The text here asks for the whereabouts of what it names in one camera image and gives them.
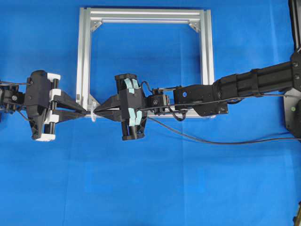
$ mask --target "blue fabric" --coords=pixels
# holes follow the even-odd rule
[[[75,97],[79,8],[212,10],[215,78],[289,60],[287,0],[1,1],[0,79],[24,82],[37,69],[59,73]],[[91,93],[116,93],[114,75],[136,73],[152,87],[200,83],[198,36],[184,25],[104,24],[93,34]],[[215,141],[284,136],[280,98],[248,99],[215,119],[162,122]],[[290,225],[301,200],[297,141],[213,146],[152,121],[146,138],[121,141],[119,123],[89,119],[57,126],[51,143],[31,140],[28,122],[0,123],[0,224]]]

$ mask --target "black cable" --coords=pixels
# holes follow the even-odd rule
[[[12,86],[30,85],[30,83],[15,83],[15,82],[9,82],[9,81],[0,81],[0,84],[8,84],[8,85],[12,85]]]
[[[168,109],[169,109],[169,111],[171,112],[171,114],[173,114],[173,117],[174,117],[176,120],[178,120],[178,121],[184,121],[184,120],[186,119],[186,113],[187,113],[187,111],[183,112],[183,113],[182,113],[182,118],[180,118],[180,117],[176,116],[176,114],[174,113],[174,111],[173,111],[170,107],[168,107]]]
[[[17,110],[17,112],[19,112],[20,115],[21,115],[26,121],[31,121],[31,120],[29,120],[28,118],[26,118],[25,115],[23,115],[23,113],[21,112],[21,109]]]
[[[141,82],[140,87],[142,88],[142,90],[143,90],[143,83],[146,84],[147,90],[153,94],[153,92],[152,92],[152,90],[150,88],[150,85],[149,85],[149,83],[147,81]]]
[[[194,140],[194,141],[197,141],[200,143],[211,144],[211,145],[247,145],[247,144],[256,144],[256,143],[263,143],[263,142],[275,141],[275,140],[301,140],[301,138],[294,138],[294,137],[277,137],[277,138],[270,138],[270,139],[264,139],[264,140],[251,140],[251,141],[243,141],[243,142],[214,142],[214,141],[208,141],[208,140],[204,140],[201,138],[187,135],[185,133],[182,133],[176,129],[173,129],[173,128],[161,123],[160,121],[158,121],[154,118],[151,118],[151,117],[148,117],[148,118],[178,135],[181,135],[183,137],[186,137],[188,139],[191,139],[191,140]]]
[[[261,96],[262,97],[293,97],[293,98],[301,99],[301,97],[293,96],[293,95],[286,95],[286,94],[262,94]],[[209,101],[209,102],[195,101],[193,103],[185,103],[185,104],[164,105],[164,106],[158,106],[158,107],[146,107],[146,108],[140,108],[139,110],[146,111],[146,110],[152,110],[152,109],[157,109],[157,108],[162,108],[162,107],[186,106],[186,105],[190,105],[190,106],[205,105],[205,104],[213,104],[213,103],[218,103],[218,102],[223,102],[223,101],[230,101],[230,100],[236,100],[236,99],[245,99],[245,98],[253,98],[253,97],[256,97],[256,96],[232,97],[232,98],[221,99],[221,100],[214,100],[214,101]]]

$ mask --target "blue cloth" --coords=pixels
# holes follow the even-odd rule
[[[75,97],[79,8],[212,10],[218,79],[289,60],[287,0],[1,1],[0,80],[34,70],[61,74]],[[91,93],[116,93],[114,75],[135,73],[152,87],[200,83],[198,35],[186,25],[104,24],[93,34]],[[214,119],[162,119],[214,141],[284,136],[280,98],[248,99]],[[18,114],[0,123],[0,224],[291,225],[301,200],[301,144],[199,144],[148,121],[146,138],[121,141],[119,123],[59,124],[56,140],[31,140]]]

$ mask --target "aluminum frame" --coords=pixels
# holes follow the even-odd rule
[[[90,111],[93,102],[99,105],[90,94],[91,36],[103,23],[188,24],[199,33],[202,84],[214,82],[210,10],[80,8],[76,102],[84,109]],[[190,110],[187,117],[199,115]]]

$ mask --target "light blue tape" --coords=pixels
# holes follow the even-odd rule
[[[129,126],[134,126],[136,123],[136,114],[133,108],[128,108],[128,112],[130,114]]]
[[[137,117],[136,117],[136,125],[140,125],[142,119],[142,111],[137,111]]]
[[[130,79],[124,79],[124,82],[126,83],[127,89],[133,88],[131,80]]]
[[[136,79],[132,79],[134,89],[139,89],[139,85]]]

